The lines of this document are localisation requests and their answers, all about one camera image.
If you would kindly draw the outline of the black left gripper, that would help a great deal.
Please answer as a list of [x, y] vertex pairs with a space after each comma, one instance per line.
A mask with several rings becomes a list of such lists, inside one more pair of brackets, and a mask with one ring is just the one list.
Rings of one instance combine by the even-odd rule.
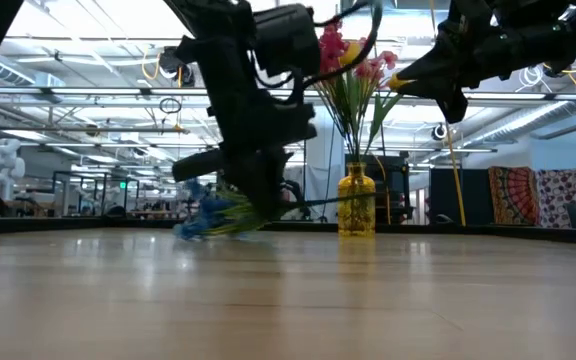
[[222, 142], [173, 164], [177, 182], [224, 169], [224, 177], [249, 200], [264, 220], [281, 217], [284, 170], [292, 152], [283, 146], [317, 135], [315, 111], [299, 100], [285, 104], [257, 86], [246, 49], [232, 37], [184, 37], [175, 51], [180, 60], [199, 65]]

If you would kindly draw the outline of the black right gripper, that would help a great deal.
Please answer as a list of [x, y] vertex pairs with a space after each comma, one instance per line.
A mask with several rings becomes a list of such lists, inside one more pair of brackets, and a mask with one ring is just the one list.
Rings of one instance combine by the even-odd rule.
[[401, 72], [401, 92], [441, 96], [449, 123], [463, 120], [468, 101], [462, 89], [491, 77], [507, 77], [508, 62], [520, 58], [518, 31], [536, 20], [529, 13], [538, 0], [451, 0], [440, 23], [440, 49], [433, 48]]

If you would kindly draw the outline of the pink artificial flower bunch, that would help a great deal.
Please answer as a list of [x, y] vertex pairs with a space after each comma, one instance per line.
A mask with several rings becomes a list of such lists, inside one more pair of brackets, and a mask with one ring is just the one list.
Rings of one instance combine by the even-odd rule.
[[353, 163], [362, 160], [386, 116], [401, 99], [392, 90], [380, 93], [388, 87], [386, 71], [393, 70], [396, 61], [393, 52], [383, 51], [355, 69], [315, 85]]

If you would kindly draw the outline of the blue artificial flower bunch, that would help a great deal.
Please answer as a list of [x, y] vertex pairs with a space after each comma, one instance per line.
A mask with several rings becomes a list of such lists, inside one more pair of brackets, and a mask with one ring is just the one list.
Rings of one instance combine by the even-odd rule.
[[232, 185], [226, 184], [216, 195], [207, 194], [196, 178], [185, 183], [194, 200], [198, 202], [195, 215], [189, 215], [184, 223], [173, 226], [173, 233], [185, 241], [204, 241], [211, 236], [228, 235], [236, 237], [250, 231], [258, 230], [270, 222], [279, 220], [286, 213], [295, 210], [309, 210], [318, 205], [344, 203], [373, 199], [374, 191], [364, 194], [352, 194], [323, 200], [306, 200], [300, 186], [292, 180], [282, 180], [280, 192], [288, 190], [295, 201], [279, 201], [279, 208], [267, 215], [259, 214], [249, 199]]

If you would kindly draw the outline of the yellow glass vase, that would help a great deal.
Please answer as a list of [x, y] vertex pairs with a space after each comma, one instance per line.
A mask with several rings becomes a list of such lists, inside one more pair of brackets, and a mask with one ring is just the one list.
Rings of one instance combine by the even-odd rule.
[[376, 185], [365, 175], [364, 163], [348, 163], [338, 183], [338, 233], [342, 237], [373, 237], [376, 226]]

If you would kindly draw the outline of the white pillar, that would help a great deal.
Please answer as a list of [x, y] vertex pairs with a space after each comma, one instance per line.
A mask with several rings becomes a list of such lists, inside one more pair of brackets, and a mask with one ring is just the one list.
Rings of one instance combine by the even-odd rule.
[[338, 183], [345, 173], [345, 146], [334, 121], [323, 106], [315, 107], [311, 120], [317, 136], [305, 146], [305, 199], [332, 199], [338, 196]]

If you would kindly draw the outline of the black monitor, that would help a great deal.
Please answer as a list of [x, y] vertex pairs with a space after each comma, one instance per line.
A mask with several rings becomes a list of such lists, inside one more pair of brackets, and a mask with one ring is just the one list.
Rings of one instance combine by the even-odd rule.
[[358, 162], [352, 162], [351, 156], [347, 154], [345, 160], [345, 176], [348, 174], [348, 163], [364, 163], [365, 175], [375, 182], [376, 224], [400, 224], [411, 215], [409, 166], [404, 158], [367, 155]]

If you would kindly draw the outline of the black partition panel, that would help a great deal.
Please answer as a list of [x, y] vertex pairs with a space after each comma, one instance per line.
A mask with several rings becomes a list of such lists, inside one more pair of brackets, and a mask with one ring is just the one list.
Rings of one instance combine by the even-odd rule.
[[[466, 224], [490, 225], [494, 222], [494, 212], [490, 193], [488, 171], [465, 169], [458, 171]], [[429, 220], [431, 224], [440, 221], [445, 215], [460, 224], [460, 210], [454, 173], [452, 169], [432, 169], [429, 175]]]

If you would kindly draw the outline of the orange patterned cloth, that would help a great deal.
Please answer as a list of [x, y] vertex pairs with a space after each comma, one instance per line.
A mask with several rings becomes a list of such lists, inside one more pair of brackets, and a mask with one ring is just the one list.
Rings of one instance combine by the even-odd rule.
[[490, 167], [488, 175], [494, 223], [537, 225], [539, 206], [535, 173], [529, 167]]

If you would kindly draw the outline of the purple white patterned cloth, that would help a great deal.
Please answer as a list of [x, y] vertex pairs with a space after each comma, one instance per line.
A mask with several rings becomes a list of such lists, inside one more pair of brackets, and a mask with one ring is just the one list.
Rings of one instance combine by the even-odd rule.
[[576, 169], [536, 172], [539, 226], [576, 228]]

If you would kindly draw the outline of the white robot figure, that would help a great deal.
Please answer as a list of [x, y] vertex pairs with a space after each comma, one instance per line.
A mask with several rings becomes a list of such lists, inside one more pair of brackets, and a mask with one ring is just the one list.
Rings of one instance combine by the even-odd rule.
[[25, 175], [25, 161], [18, 156], [21, 142], [17, 139], [0, 139], [0, 197], [10, 201], [17, 180]]

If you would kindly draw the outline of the silver ventilation duct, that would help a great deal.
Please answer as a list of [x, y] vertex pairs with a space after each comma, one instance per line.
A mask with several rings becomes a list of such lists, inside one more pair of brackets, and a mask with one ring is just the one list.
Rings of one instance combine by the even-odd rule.
[[465, 137], [459, 147], [474, 146], [485, 140], [514, 139], [575, 114], [576, 101], [558, 101], [534, 109], [518, 110]]
[[64, 82], [50, 73], [39, 71], [25, 74], [10, 64], [0, 61], [0, 80], [10, 86], [40, 88], [39, 93], [32, 94], [32, 97], [38, 100], [53, 104], [58, 104], [63, 101], [61, 96], [53, 94], [49, 91], [49, 88], [61, 87], [64, 85]]

